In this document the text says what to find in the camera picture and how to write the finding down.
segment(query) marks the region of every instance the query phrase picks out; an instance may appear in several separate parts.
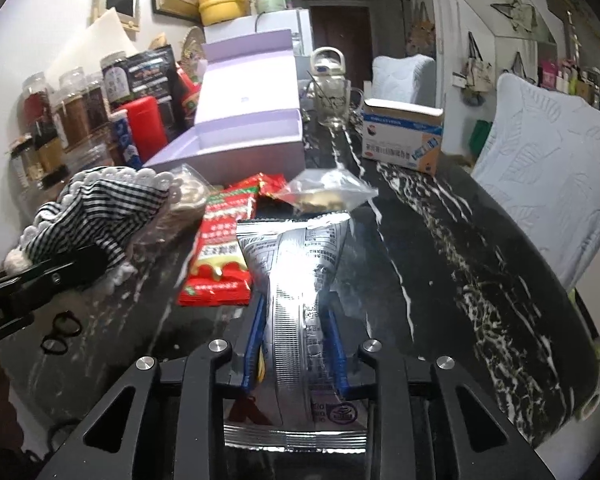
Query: glass mug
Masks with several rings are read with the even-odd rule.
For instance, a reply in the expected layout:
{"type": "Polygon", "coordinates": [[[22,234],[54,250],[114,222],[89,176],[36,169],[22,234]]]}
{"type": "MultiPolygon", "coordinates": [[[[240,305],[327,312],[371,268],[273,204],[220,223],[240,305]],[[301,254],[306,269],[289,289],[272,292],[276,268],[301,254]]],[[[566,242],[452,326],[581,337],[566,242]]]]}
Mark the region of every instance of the glass mug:
{"type": "Polygon", "coordinates": [[[364,94],[359,88],[352,88],[351,81],[339,77],[327,78],[314,83],[314,107],[318,122],[330,128],[341,128],[349,121],[349,114],[362,111],[364,94]],[[360,94],[360,104],[355,110],[349,108],[351,92],[360,94]]]}

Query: red plastic bottle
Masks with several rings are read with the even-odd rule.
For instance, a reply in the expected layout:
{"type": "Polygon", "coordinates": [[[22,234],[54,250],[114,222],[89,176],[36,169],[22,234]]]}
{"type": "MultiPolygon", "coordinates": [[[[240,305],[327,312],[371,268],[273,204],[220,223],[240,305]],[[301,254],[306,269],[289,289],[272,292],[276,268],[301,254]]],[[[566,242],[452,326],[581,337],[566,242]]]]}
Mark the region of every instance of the red plastic bottle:
{"type": "Polygon", "coordinates": [[[155,97],[142,97],[118,109],[127,111],[131,134],[143,164],[168,144],[155,97]]]}

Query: red bag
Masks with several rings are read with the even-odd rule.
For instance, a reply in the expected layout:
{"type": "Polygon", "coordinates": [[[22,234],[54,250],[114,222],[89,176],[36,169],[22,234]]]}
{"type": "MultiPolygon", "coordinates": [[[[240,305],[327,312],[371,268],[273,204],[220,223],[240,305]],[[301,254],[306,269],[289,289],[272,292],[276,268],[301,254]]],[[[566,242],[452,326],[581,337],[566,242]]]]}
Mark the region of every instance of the red bag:
{"type": "Polygon", "coordinates": [[[209,197],[178,304],[249,303],[251,275],[235,237],[237,221],[255,216],[258,195],[271,196],[285,185],[282,175],[259,173],[209,197]]]}

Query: chair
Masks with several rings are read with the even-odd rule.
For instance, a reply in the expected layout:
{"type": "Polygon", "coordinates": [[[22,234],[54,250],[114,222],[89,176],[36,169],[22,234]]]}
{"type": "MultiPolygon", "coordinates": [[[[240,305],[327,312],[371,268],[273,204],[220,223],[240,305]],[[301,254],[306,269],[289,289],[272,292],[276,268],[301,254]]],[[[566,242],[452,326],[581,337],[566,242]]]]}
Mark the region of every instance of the chair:
{"type": "Polygon", "coordinates": [[[571,290],[600,248],[600,112],[512,74],[497,95],[472,175],[571,290]]]}
{"type": "Polygon", "coordinates": [[[373,74],[373,97],[435,107],[436,61],[430,57],[378,56],[374,59],[373,74]]]}

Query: triangular cutout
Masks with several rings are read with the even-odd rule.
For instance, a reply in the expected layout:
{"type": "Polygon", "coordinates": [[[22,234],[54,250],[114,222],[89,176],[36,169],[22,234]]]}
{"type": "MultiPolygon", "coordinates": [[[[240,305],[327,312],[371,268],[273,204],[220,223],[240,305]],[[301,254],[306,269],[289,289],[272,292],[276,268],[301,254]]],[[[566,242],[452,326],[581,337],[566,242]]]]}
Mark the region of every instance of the triangular cutout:
{"type": "Polygon", "coordinates": [[[464,386],[456,388],[460,410],[464,418],[469,444],[476,453],[503,446],[507,443],[507,435],[500,429],[472,393],[464,386]]]}
{"type": "Polygon", "coordinates": [[[103,451],[117,453],[125,434],[126,420],[136,389],[128,386],[120,392],[102,416],[84,435],[84,444],[103,451]]]}

